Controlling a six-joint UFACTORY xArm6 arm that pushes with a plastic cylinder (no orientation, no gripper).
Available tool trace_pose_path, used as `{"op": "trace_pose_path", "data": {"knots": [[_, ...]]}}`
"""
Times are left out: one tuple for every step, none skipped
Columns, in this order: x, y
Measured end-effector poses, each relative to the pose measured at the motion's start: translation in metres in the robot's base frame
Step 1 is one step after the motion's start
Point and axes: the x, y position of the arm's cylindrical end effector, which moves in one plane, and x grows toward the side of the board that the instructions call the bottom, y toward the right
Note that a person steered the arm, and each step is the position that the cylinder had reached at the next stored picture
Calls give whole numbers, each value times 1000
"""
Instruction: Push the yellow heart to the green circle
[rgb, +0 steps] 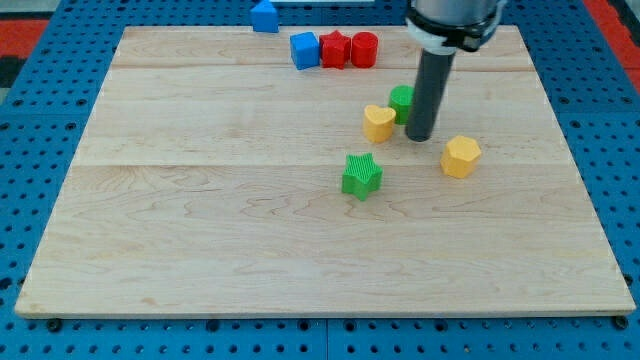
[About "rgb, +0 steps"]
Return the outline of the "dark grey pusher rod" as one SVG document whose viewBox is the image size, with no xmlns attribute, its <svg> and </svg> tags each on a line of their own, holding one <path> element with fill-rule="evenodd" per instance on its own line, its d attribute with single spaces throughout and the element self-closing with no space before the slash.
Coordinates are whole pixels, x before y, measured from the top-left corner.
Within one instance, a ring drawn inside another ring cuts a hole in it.
<svg viewBox="0 0 640 360">
<path fill-rule="evenodd" d="M 433 132 L 455 54 L 422 51 L 405 134 L 415 142 L 427 141 Z"/>
</svg>

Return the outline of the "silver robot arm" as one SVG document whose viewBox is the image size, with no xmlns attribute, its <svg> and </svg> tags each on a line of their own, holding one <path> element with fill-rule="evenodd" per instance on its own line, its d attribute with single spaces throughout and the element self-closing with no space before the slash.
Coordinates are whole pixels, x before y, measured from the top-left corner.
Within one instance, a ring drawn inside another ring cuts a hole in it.
<svg viewBox="0 0 640 360">
<path fill-rule="evenodd" d="M 406 136 L 428 140 L 434 129 L 457 51 L 476 52 L 500 23 L 505 0 L 411 0 L 409 35 L 421 46 Z"/>
</svg>

